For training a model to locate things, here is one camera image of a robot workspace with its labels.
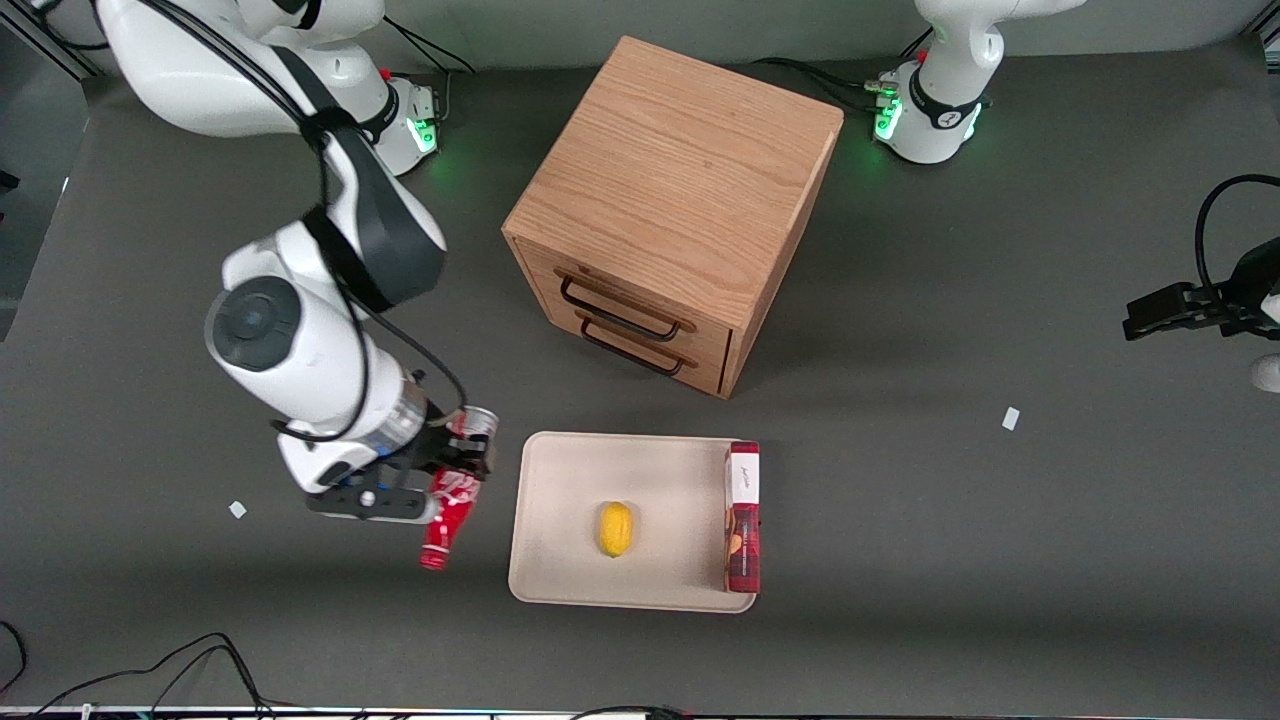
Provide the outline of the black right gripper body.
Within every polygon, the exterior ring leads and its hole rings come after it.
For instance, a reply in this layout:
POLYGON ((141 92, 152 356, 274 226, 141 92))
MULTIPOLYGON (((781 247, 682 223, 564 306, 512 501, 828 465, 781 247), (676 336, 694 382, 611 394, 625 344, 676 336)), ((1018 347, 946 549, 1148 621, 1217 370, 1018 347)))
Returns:
POLYGON ((463 406, 451 413, 429 402, 426 416, 419 433, 403 448, 385 459, 393 470, 393 483, 406 483, 413 473, 430 475, 430 460, 435 456, 457 454, 465 457, 468 474, 468 448, 471 439, 493 439, 495 445, 498 416, 484 409, 463 406))

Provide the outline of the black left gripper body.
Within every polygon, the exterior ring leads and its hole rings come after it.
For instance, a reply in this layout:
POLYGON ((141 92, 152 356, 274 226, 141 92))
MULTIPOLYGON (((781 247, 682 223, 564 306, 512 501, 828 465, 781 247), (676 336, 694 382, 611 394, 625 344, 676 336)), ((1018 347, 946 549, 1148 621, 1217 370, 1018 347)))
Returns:
POLYGON ((1204 324, 1217 327, 1224 338, 1247 333, 1277 340, 1277 320, 1263 310, 1263 301, 1277 291, 1277 282, 1279 237, 1245 252, 1225 281, 1211 283, 1204 272, 1203 284, 1219 297, 1216 304, 1210 302, 1204 324))

